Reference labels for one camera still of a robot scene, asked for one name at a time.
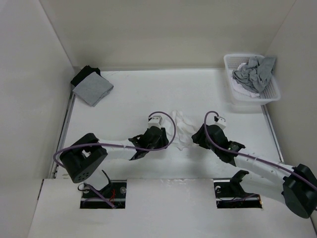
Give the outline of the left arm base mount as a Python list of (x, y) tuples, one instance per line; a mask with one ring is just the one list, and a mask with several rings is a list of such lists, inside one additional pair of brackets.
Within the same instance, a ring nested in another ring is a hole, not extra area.
[(81, 192), (80, 209), (125, 209), (127, 180), (113, 180), (107, 174), (106, 186), (101, 190), (92, 188), (87, 183), (79, 184)]

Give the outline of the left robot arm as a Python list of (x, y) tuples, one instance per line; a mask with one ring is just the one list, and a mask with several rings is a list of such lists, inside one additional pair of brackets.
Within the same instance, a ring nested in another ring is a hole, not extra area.
[(147, 151), (129, 149), (127, 146), (160, 149), (169, 143), (165, 128), (152, 126), (144, 134), (137, 135), (117, 144), (126, 147), (86, 146), (70, 149), (60, 154), (59, 158), (74, 183), (86, 183), (94, 188), (99, 197), (107, 197), (111, 192), (109, 177), (99, 165), (105, 160), (138, 160), (148, 154)]

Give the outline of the white tank top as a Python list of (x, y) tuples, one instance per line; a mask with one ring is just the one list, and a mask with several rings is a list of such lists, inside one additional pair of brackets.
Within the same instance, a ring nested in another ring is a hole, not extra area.
[(176, 125), (176, 136), (172, 142), (172, 146), (180, 151), (192, 147), (193, 140), (191, 137), (199, 128), (194, 124), (194, 121), (185, 116), (182, 111), (173, 110), (170, 116)]

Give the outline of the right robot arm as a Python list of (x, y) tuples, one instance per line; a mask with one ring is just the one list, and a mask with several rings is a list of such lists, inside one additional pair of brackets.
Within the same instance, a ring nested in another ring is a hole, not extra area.
[(224, 163), (241, 169), (242, 176), (233, 178), (229, 185), (233, 195), (262, 194), (281, 202), (305, 219), (315, 211), (317, 178), (308, 166), (290, 166), (247, 154), (245, 145), (228, 140), (216, 124), (203, 124), (192, 135), (192, 140), (200, 147), (212, 150)]

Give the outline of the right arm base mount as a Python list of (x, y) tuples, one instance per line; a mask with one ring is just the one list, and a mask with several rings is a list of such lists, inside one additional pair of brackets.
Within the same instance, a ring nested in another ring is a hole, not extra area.
[(247, 193), (241, 186), (249, 172), (240, 170), (231, 178), (213, 180), (216, 206), (218, 209), (259, 208), (262, 201), (258, 194)]

